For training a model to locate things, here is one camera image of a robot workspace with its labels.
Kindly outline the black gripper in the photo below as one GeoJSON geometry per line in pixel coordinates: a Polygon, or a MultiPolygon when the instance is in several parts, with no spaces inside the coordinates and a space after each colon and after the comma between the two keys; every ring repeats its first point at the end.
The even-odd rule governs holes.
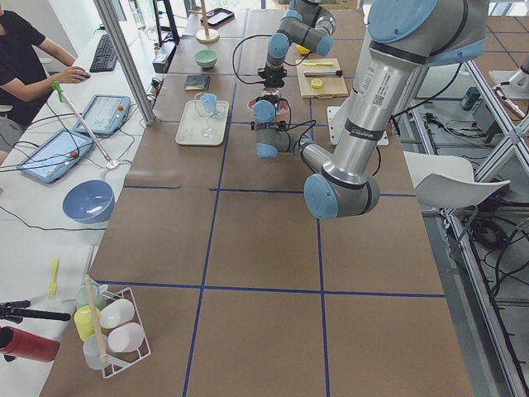
{"type": "Polygon", "coordinates": [[[287,70],[281,68],[270,68],[265,66],[258,69],[258,75],[261,78],[261,83],[266,88],[282,88],[284,86],[284,78],[287,76],[287,70]]]}

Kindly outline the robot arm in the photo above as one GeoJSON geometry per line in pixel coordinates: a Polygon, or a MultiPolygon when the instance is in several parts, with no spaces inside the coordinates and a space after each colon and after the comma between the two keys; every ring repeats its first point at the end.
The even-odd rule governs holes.
{"type": "Polygon", "coordinates": [[[319,219],[361,215],[379,201],[379,184],[366,166],[393,115],[411,73],[421,66],[459,64],[478,57],[485,47],[485,1],[376,1],[367,21],[352,92],[335,120],[341,136],[327,151],[303,134],[282,128],[276,119],[277,88],[284,84],[284,61],[291,45],[327,55],[336,20],[313,1],[293,1],[271,36],[259,75],[265,96],[253,114],[256,153],[274,158],[292,152],[311,169],[304,200],[319,219]]]}
{"type": "Polygon", "coordinates": [[[284,86],[283,78],[287,75],[284,61],[292,44],[326,56],[333,46],[331,36],[335,30],[335,18],[318,2],[291,1],[277,31],[269,39],[265,67],[258,70],[264,87],[284,86]]]}

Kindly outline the person's hand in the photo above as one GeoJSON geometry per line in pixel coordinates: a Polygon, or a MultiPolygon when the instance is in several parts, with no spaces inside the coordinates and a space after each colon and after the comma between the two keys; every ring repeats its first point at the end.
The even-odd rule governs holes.
{"type": "Polygon", "coordinates": [[[56,80],[62,84],[77,84],[90,77],[90,73],[79,66],[70,66],[57,74],[56,80]]]}

